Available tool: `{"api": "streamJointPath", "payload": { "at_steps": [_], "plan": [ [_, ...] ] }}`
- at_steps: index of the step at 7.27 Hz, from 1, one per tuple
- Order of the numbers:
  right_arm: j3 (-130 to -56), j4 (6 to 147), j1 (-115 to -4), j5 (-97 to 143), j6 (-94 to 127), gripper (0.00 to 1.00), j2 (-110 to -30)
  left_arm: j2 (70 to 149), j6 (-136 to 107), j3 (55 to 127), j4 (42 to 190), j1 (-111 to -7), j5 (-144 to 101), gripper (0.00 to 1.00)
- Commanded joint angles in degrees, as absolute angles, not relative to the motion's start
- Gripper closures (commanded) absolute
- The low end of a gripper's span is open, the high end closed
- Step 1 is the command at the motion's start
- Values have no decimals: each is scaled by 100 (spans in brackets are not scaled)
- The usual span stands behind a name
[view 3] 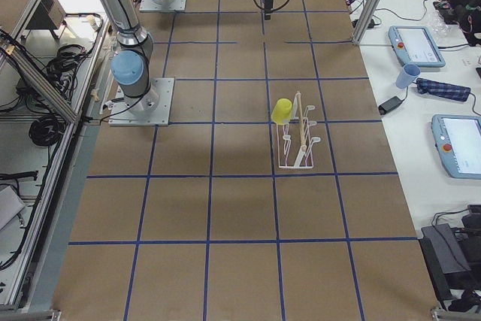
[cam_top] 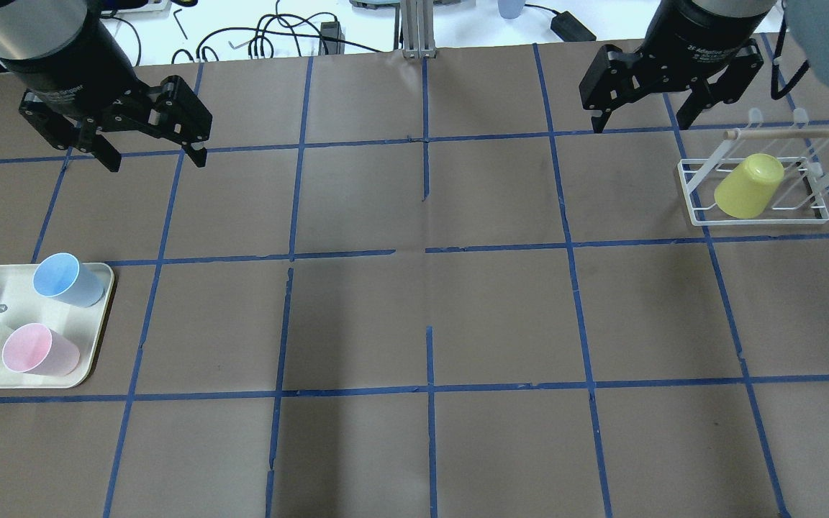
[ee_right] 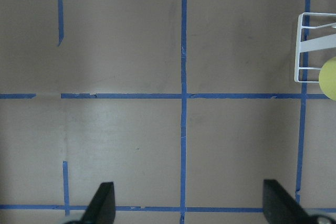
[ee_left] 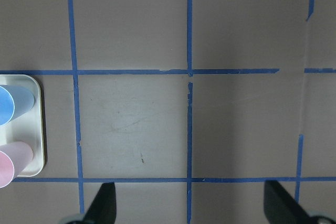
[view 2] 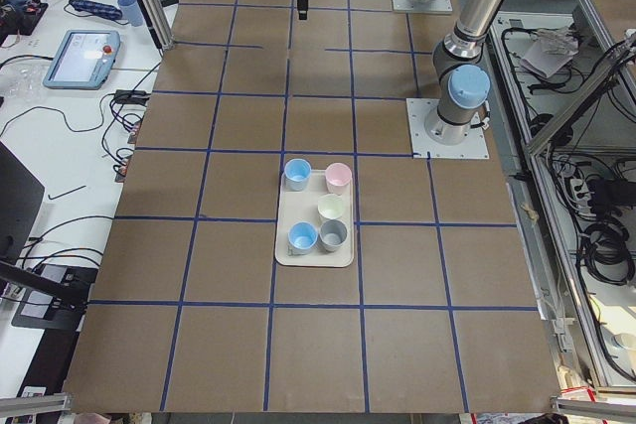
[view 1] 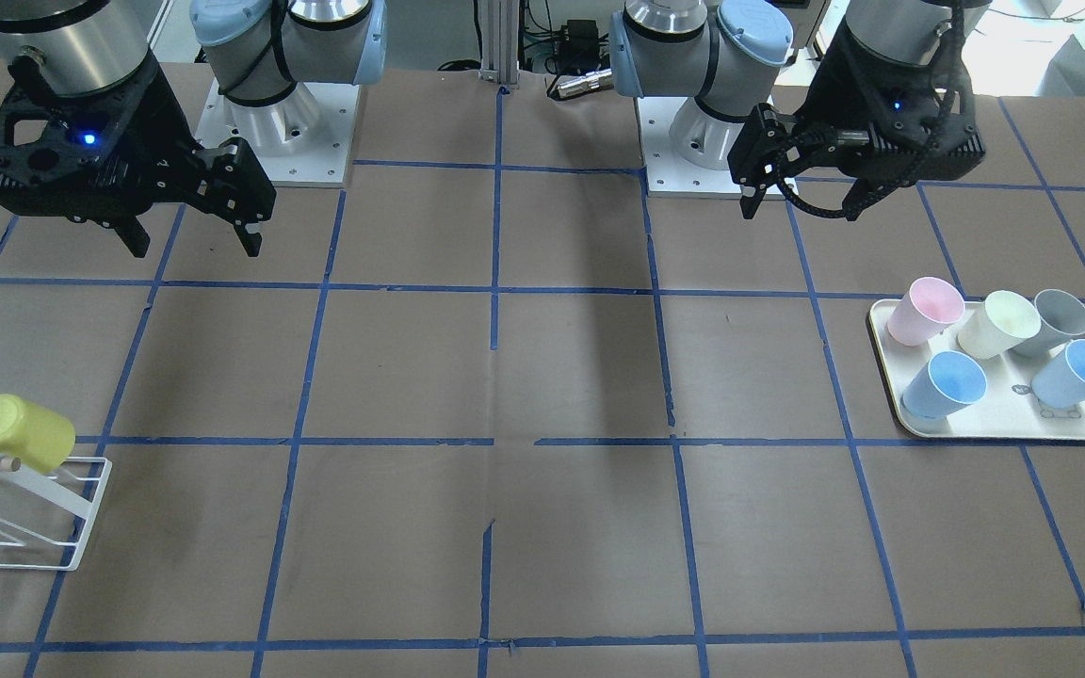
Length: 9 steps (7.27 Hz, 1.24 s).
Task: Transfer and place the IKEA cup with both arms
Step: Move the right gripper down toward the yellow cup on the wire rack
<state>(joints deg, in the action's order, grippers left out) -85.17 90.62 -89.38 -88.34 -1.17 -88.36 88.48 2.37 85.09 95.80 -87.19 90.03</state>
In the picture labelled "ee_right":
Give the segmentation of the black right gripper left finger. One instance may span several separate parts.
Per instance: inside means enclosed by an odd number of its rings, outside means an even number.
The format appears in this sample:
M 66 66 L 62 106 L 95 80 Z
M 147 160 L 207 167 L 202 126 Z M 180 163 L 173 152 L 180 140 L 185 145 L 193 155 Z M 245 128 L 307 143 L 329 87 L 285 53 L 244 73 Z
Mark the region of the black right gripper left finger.
M 80 223 L 108 223 L 115 220 L 115 194 L 113 182 L 101 183 Z

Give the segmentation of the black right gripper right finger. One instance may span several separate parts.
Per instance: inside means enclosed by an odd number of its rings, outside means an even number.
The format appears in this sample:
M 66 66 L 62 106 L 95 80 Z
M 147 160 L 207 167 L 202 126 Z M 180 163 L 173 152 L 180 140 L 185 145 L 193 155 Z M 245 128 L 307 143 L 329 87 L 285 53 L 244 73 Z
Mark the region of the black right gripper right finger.
M 275 179 L 263 182 L 263 214 L 268 223 L 311 223 L 310 216 Z

